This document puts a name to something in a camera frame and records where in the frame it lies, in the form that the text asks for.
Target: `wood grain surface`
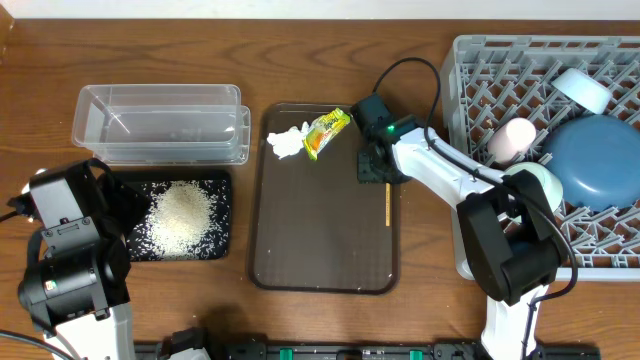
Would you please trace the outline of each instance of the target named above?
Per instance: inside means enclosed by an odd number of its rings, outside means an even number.
[[[440,66],[457,35],[480,33],[640,35],[640,23],[17,21],[0,67],[0,199],[18,194],[38,168],[91,155],[71,143],[76,99],[87,84],[236,84],[252,110],[253,134],[249,162],[230,168],[230,253],[218,261],[133,264],[127,284],[135,339],[156,341],[194,325],[223,339],[239,333],[305,342],[479,338],[485,295],[455,270],[448,207],[416,182],[399,189],[400,280],[385,296],[259,290],[247,280],[245,257],[257,132],[270,105],[353,103],[394,60],[422,56]],[[426,69],[407,65],[382,92],[398,111],[424,115],[434,83]],[[16,289],[35,229],[24,219],[0,225],[0,328],[28,334],[34,332]],[[536,334],[550,343],[596,344],[605,359],[636,358],[639,294],[640,284],[580,283],[570,296],[542,306]],[[0,353],[49,358],[6,340]]]

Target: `gray dish rack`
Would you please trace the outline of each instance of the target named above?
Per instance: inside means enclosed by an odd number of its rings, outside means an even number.
[[[441,70],[451,145],[491,165],[486,144],[495,129],[524,117],[538,135],[517,161],[545,164],[553,156],[541,151],[546,137],[566,121],[589,114],[551,86],[568,68],[607,86],[614,97],[605,113],[640,131],[640,37],[462,35]],[[580,280],[640,281],[640,200],[600,213],[563,201],[555,216],[574,247]],[[456,268],[473,279],[453,211],[452,219]],[[557,278],[570,275],[571,269],[561,268]]]

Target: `green clip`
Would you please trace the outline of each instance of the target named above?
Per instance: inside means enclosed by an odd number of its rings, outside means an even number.
[[[280,349],[280,360],[293,360],[293,350]]]
[[[409,360],[422,360],[422,351],[420,350],[409,351]]]

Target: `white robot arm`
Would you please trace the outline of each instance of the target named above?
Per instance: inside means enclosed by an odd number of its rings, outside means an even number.
[[[465,166],[477,170],[479,173],[496,182],[502,182],[504,173],[480,165],[469,157],[442,141],[435,130],[428,129],[429,138],[436,146],[449,156],[462,162]],[[444,159],[440,154],[429,148],[424,137],[424,129],[417,128],[402,135],[400,140],[392,145],[393,157],[398,170],[410,176],[442,198],[453,209],[464,201],[471,193],[484,193],[493,185],[474,178],[467,171]],[[494,360],[519,359],[524,338],[528,304],[535,297],[543,295],[548,286],[537,286],[520,298],[520,302],[509,306],[504,301],[496,301],[487,297],[487,323],[482,332],[482,345]],[[532,328],[535,328],[537,312],[534,315]],[[534,332],[529,334],[527,354],[536,348]]]

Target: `clear plastic container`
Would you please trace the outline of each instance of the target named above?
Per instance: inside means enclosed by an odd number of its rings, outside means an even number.
[[[251,113],[235,85],[89,85],[72,141],[110,165],[247,162]]]

